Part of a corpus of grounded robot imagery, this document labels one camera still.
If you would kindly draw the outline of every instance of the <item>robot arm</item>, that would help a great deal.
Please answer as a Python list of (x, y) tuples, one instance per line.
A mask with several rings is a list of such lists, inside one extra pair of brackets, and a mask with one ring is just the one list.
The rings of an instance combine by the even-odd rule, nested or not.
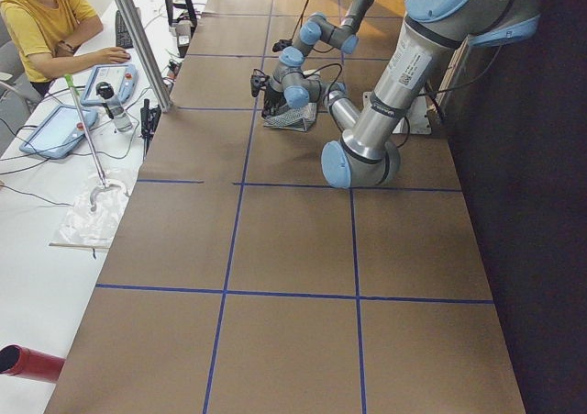
[(353, 0), (341, 28), (314, 14), (293, 46), (283, 51), (265, 92), (266, 107), (295, 108), (324, 99), (344, 129), (340, 140), (329, 142), (322, 152), (323, 174), (334, 187), (380, 185), (393, 179), (400, 156), (389, 138), (441, 57), (467, 37), (477, 47), (527, 39), (536, 31), (539, 18), (539, 0), (405, 0), (396, 51), (370, 103), (359, 111), (342, 85), (309, 83), (301, 66), (319, 39), (352, 52), (355, 33), (371, 4), (372, 0)]

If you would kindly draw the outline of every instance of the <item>person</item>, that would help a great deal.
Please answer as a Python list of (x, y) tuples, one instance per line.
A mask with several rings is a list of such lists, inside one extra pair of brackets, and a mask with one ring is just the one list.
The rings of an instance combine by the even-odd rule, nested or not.
[(86, 0), (0, 0), (0, 13), (25, 73), (41, 95), (64, 74), (130, 59), (119, 47), (74, 56), (81, 44), (103, 29)]

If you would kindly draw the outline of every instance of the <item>black keyboard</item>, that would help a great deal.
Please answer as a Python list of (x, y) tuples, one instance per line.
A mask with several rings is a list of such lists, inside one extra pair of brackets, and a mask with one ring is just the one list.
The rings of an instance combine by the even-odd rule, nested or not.
[(122, 47), (123, 49), (132, 49), (132, 38), (128, 33), (127, 25), (122, 19), (120, 10), (116, 11), (115, 18), (115, 31), (116, 31), (116, 46)]

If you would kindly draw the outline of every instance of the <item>yellow shirt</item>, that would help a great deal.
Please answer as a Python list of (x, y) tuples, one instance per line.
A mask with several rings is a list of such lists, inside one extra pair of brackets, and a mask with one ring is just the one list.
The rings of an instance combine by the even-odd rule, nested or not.
[(30, 82), (50, 79), (35, 69), (28, 55), (51, 53), (54, 56), (60, 40), (71, 35), (80, 22), (96, 16), (86, 0), (57, 0), (57, 8), (37, 0), (0, 0), (0, 12)]

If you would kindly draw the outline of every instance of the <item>red cup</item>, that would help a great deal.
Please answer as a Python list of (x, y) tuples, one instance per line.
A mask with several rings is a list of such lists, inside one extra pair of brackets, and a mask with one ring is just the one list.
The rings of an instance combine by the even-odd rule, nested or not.
[(65, 359), (18, 345), (0, 351), (0, 375), (15, 375), (42, 382), (57, 382)]

